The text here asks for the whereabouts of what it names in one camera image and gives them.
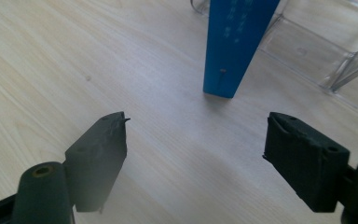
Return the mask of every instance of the blue block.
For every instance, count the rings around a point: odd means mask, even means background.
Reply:
[[[232,98],[279,0],[211,0],[203,90]]]

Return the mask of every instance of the floor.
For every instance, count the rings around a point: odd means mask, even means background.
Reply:
[[[0,1],[0,199],[124,111],[128,158],[103,214],[76,223],[339,223],[262,159],[267,117],[304,120],[356,166],[358,110],[261,50],[233,99],[204,94],[206,33],[187,1]]]

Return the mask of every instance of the hole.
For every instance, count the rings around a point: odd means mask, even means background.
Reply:
[[[34,177],[43,177],[46,175],[49,175],[53,171],[52,166],[41,166],[37,169],[35,169],[32,173]]]
[[[338,148],[336,148],[336,147],[328,147],[327,150],[332,151],[332,152],[338,152]]]

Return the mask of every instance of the wooden floor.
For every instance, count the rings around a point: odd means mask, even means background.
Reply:
[[[76,223],[339,223],[262,159],[270,111],[351,150],[358,111],[258,51],[234,99],[202,92],[207,19],[188,1],[0,0],[0,199],[98,118],[129,154],[104,213]]]

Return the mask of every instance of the light wood surface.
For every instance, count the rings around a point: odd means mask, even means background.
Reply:
[[[123,110],[128,158],[104,213],[77,223],[339,223],[262,159],[267,116],[306,121],[356,166],[358,111],[262,51],[234,99],[203,94],[206,32],[185,0],[0,0],[0,199]]]
[[[358,51],[358,7],[351,4],[358,0],[287,1],[287,19],[348,51]]]

